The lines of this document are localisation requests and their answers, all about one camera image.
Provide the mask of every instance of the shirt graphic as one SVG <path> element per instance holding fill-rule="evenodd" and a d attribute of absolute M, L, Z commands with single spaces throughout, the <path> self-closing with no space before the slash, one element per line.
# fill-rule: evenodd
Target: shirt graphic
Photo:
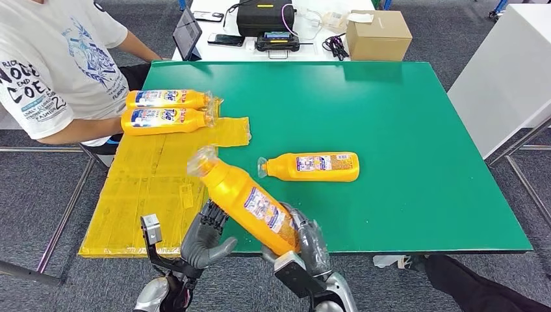
<path fill-rule="evenodd" d="M 62 33 L 67 39 L 69 54 L 86 76 L 101 83 L 105 88 L 110 88 L 110 82 L 116 79 L 115 63 L 94 43 L 94 39 L 84 26 L 75 18 L 71 20 L 75 28 Z"/>
<path fill-rule="evenodd" d="M 66 110 L 66 103 L 40 80 L 31 64 L 17 60 L 0 62 L 0 86 L 5 85 L 11 100 L 21 105 L 28 120 L 45 122 Z"/>

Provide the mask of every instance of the yellow bottle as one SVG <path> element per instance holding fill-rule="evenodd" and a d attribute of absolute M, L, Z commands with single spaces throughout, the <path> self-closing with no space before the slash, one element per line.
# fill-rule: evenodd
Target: yellow bottle
<path fill-rule="evenodd" d="M 214 127 L 214 107 L 206 112 L 194 109 L 127 109 L 121 117 L 126 135 L 158 135 L 193 132 L 201 127 Z"/>
<path fill-rule="evenodd" d="M 217 158 L 212 146 L 199 149 L 188 161 L 188 174 L 198 176 L 211 199 L 275 254 L 299 251 L 289 212 L 246 171 Z"/>
<path fill-rule="evenodd" d="M 258 160 L 259 177 L 272 176 L 283 181 L 350 182 L 358 178 L 358 155 L 349 151 L 283 154 Z"/>
<path fill-rule="evenodd" d="M 203 93 L 195 90 L 130 91 L 126 96 L 128 109 L 178 107 L 198 110 L 221 102 L 220 98 L 212 96 L 210 92 Z"/>

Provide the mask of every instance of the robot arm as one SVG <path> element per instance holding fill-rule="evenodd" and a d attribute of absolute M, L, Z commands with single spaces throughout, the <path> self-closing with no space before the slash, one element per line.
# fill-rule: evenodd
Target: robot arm
<path fill-rule="evenodd" d="M 301 257 L 294 252 L 276 257 L 263 246 L 263 258 L 274 264 L 275 276 L 299 298 L 309 296 L 310 311 L 356 312 L 346 280 L 331 268 L 329 252 L 316 221 L 310 221 L 299 210 L 282 204 L 297 225 Z M 163 277 L 154 279 L 144 287 L 134 311 L 185 312 L 203 270 L 229 255 L 237 244 L 236 238 L 229 237 L 218 245 L 227 219 L 227 214 L 214 202 L 208 201 L 184 237 L 181 258 L 172 260 L 157 254 L 155 245 L 162 240 L 157 217 L 154 214 L 143 216 L 141 221 L 147 256 L 154 266 L 159 267 Z"/>
<path fill-rule="evenodd" d="M 186 232 L 180 246 L 181 258 L 173 260 L 157 254 L 155 244 L 162 240 L 157 216 L 150 214 L 141 217 L 147 256 L 164 276 L 144 287 L 134 311 L 185 312 L 191 304 L 193 290 L 203 270 L 229 255 L 237 244 L 236 238 L 229 237 L 218 245 L 227 219 L 228 215 L 209 200 Z"/>
<path fill-rule="evenodd" d="M 263 246 L 263 258 L 273 262 L 275 276 L 299 298 L 310 297 L 310 311 L 356 312 L 346 280 L 331 268 L 329 252 L 320 227 L 287 203 L 298 228 L 301 256 L 287 252 L 281 257 Z"/>

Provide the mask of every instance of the green table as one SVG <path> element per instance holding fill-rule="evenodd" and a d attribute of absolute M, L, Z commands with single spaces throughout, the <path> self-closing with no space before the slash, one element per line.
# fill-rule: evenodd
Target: green table
<path fill-rule="evenodd" d="M 524 252 L 524 232 L 424 62 L 160 62 L 145 89 L 211 90 L 250 118 L 250 145 L 220 149 L 322 226 L 332 252 Z M 257 177 L 257 159 L 354 151 L 352 183 Z M 260 244 L 231 221 L 237 253 Z"/>

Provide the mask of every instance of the black device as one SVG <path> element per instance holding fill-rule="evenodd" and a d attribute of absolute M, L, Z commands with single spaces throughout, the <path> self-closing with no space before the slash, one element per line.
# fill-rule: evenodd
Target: black device
<path fill-rule="evenodd" d="M 300 49 L 298 37 L 287 31 L 268 31 L 257 37 L 255 47 L 258 51 L 290 50 L 297 52 Z"/>
<path fill-rule="evenodd" d="M 221 46 L 240 47 L 245 42 L 245 37 L 230 36 L 228 34 L 211 34 L 207 40 L 209 44 L 218 44 Z"/>
<path fill-rule="evenodd" d="M 197 20 L 191 14 L 189 8 L 185 8 L 176 29 L 172 33 L 172 38 L 176 47 L 182 56 L 182 60 L 200 60 L 199 52 L 195 45 L 203 31 L 199 27 Z"/>
<path fill-rule="evenodd" d="M 326 289 L 322 281 L 313 278 L 302 266 L 294 261 L 276 270 L 274 275 L 298 298 L 304 298 L 309 294 L 321 293 Z"/>
<path fill-rule="evenodd" d="M 220 23 L 224 18 L 224 13 L 194 11 L 193 17 L 198 21 L 211 21 L 215 23 Z"/>
<path fill-rule="evenodd" d="M 294 8 L 292 0 L 241 0 L 236 6 L 237 28 L 239 34 L 245 37 L 256 37 L 266 31 L 287 31 L 283 25 L 281 9 L 285 22 L 292 29 L 294 24 Z"/>

